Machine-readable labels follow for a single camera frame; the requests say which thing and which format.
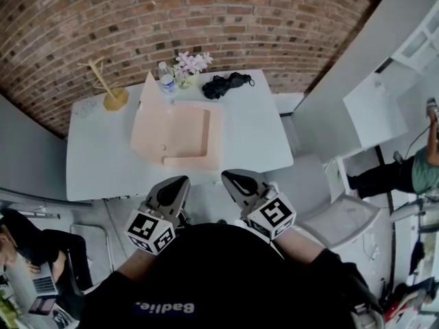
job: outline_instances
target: black pants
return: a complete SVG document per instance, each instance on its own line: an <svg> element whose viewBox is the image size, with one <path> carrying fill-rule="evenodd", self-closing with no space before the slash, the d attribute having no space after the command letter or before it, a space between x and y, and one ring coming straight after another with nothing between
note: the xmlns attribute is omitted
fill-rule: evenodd
<svg viewBox="0 0 439 329"><path fill-rule="evenodd" d="M93 286L90 269L87 261L87 248L84 238L79 235L61 232L59 230L45 230L51 234L51 238L56 241L59 248L66 254L70 253L73 265L73 277L80 290L87 290ZM68 312L73 318L81 318L82 309L84 308L85 298L78 296L73 290L71 283L72 270L69 267L69 261L64 263L64 271L56 283L59 296L56 303Z"/></svg>
<svg viewBox="0 0 439 329"><path fill-rule="evenodd" d="M374 169L369 169L356 177L349 177L351 189L358 189L359 196L363 199L392 190L414 193L412 184L412 167L414 157L403 161L402 164L394 162Z"/></svg>

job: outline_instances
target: hand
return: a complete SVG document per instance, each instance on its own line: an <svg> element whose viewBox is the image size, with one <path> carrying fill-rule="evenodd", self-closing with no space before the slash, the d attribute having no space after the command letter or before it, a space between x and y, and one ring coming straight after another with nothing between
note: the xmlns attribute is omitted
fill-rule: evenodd
<svg viewBox="0 0 439 329"><path fill-rule="evenodd" d="M41 269L39 266L33 265L30 261L26 260L26 267L27 270L31 273L31 274L39 274L41 273Z"/></svg>
<svg viewBox="0 0 439 329"><path fill-rule="evenodd" d="M430 110L428 111L428 118L430 118L430 122L431 122L431 123L434 123L434 122L437 121L437 118L436 118L436 112L435 112L433 109L430 109Z"/></svg>

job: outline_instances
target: water bottle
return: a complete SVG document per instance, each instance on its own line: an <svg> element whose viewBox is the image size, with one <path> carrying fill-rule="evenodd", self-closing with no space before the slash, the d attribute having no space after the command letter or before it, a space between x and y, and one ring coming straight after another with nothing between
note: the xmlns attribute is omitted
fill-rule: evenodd
<svg viewBox="0 0 439 329"><path fill-rule="evenodd" d="M160 62L158 64L158 77L166 93L172 94L175 92L176 83L174 81L174 72L171 67L166 65L166 62Z"/></svg>

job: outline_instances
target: white tabletop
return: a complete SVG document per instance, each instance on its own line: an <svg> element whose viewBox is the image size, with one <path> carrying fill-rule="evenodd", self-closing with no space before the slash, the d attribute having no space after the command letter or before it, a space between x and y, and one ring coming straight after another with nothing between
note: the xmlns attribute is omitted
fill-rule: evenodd
<svg viewBox="0 0 439 329"><path fill-rule="evenodd" d="M189 176L192 184L217 182L226 169L265 172L288 167L293 157L281 118L267 80L260 70L241 71L251 75L255 85L230 89L219 100L209 100L196 87L180 90L174 100L217 101L224 107L221 170L201 171L155 166L130 148L131 131L143 84L126 88L128 103L117 112L102 105L105 94L95 97L97 105L86 117L74 103L67 148L67 197L70 201L117 196L147 195L157 183L176 176ZM205 73L200 84L214 75Z"/></svg>

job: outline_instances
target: white chair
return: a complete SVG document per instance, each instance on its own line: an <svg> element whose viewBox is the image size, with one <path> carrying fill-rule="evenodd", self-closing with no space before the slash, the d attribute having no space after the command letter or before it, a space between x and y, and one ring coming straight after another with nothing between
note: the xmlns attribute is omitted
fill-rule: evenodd
<svg viewBox="0 0 439 329"><path fill-rule="evenodd" d="M341 194L331 203L331 192L322 163L314 154L294 158L290 167L265 173L297 212L295 225L329 249L361 236L377 219L379 208Z"/></svg>

